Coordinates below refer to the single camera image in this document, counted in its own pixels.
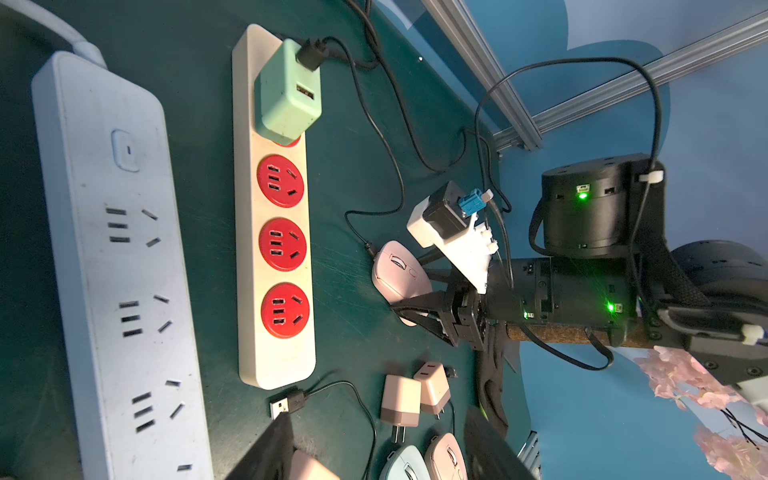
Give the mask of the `pink mouse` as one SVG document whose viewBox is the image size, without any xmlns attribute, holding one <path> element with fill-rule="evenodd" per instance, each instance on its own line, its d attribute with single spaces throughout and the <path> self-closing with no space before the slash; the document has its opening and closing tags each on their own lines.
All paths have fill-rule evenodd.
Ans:
<svg viewBox="0 0 768 480">
<path fill-rule="evenodd" d="M 387 242 L 376 254 L 371 278 L 390 304 L 433 291 L 430 279 L 416 257 L 395 240 Z"/>
<path fill-rule="evenodd" d="M 450 432 L 432 439 L 424 459 L 432 480 L 469 478 L 458 441 Z"/>
</svg>

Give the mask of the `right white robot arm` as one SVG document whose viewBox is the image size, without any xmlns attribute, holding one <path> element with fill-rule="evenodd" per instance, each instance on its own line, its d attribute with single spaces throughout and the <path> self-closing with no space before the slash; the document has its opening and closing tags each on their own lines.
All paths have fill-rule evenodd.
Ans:
<svg viewBox="0 0 768 480">
<path fill-rule="evenodd" d="M 705 240 L 669 249 L 665 169 L 648 154 L 546 171 L 529 226 L 535 256 L 498 246 L 478 212 L 487 194 L 448 183 L 408 222 L 451 269 L 445 289 L 401 300 L 400 317 L 455 345 L 483 350 L 499 322 L 583 331 L 603 356 L 642 332 L 651 346 L 688 352 L 745 401 L 767 405 L 767 263 L 752 249 Z"/>
</svg>

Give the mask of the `cream red power strip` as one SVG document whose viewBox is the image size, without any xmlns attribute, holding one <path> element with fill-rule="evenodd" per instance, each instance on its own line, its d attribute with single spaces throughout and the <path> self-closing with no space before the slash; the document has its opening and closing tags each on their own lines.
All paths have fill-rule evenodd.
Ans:
<svg viewBox="0 0 768 480">
<path fill-rule="evenodd" d="M 239 375 L 263 390 L 316 366 L 305 139 L 256 130 L 257 77 L 281 44 L 251 24 L 232 52 Z"/>
</svg>

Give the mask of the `white power strip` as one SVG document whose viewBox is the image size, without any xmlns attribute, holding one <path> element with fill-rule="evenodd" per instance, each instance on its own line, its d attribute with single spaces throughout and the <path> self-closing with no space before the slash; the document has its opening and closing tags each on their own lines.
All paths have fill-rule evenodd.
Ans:
<svg viewBox="0 0 768 480">
<path fill-rule="evenodd" d="M 83 475 L 209 479 L 163 107 L 68 52 L 31 89 Z"/>
</svg>

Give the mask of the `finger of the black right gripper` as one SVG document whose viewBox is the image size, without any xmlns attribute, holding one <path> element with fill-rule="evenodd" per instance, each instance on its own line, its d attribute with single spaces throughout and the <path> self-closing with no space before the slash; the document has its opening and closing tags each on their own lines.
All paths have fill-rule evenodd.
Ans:
<svg viewBox="0 0 768 480">
<path fill-rule="evenodd" d="M 451 289 L 433 291 L 395 302 L 390 305 L 390 308 L 398 315 L 403 315 L 404 311 L 443 315 L 451 311 L 455 296 L 455 291 Z"/>
<path fill-rule="evenodd" d="M 435 319 L 429 315 L 423 315 L 422 313 L 405 313 L 404 318 L 409 322 L 424 328 L 427 332 L 433 334 L 452 347 L 457 347 L 459 344 L 457 335 L 446 330 L 439 319 Z"/>
</svg>

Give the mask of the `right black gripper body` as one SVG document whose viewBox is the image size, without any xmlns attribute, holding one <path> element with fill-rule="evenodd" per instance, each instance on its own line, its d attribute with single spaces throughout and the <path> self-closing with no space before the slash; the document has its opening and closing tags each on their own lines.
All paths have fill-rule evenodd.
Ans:
<svg viewBox="0 0 768 480">
<path fill-rule="evenodd" d="M 561 257 L 494 259 L 457 256 L 443 293 L 443 339 L 480 350 L 493 322 L 546 342 L 536 327 L 572 329 L 597 347 L 599 332 L 611 346 L 626 340 L 636 316 L 636 289 L 622 260 Z"/>
</svg>

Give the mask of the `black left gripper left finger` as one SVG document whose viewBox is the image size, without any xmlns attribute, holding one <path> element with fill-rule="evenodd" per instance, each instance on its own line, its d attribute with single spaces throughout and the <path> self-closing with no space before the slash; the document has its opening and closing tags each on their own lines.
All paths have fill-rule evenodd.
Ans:
<svg viewBox="0 0 768 480">
<path fill-rule="evenodd" d="M 291 416 L 283 412 L 270 423 L 226 479 L 289 479 L 293 453 Z"/>
</svg>

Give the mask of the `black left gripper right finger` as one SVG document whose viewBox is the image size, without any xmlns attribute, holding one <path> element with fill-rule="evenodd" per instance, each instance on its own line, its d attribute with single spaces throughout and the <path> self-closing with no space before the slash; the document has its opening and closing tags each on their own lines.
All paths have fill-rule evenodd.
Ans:
<svg viewBox="0 0 768 480">
<path fill-rule="evenodd" d="M 479 407 L 467 411 L 464 440 L 469 479 L 535 479 Z"/>
</svg>

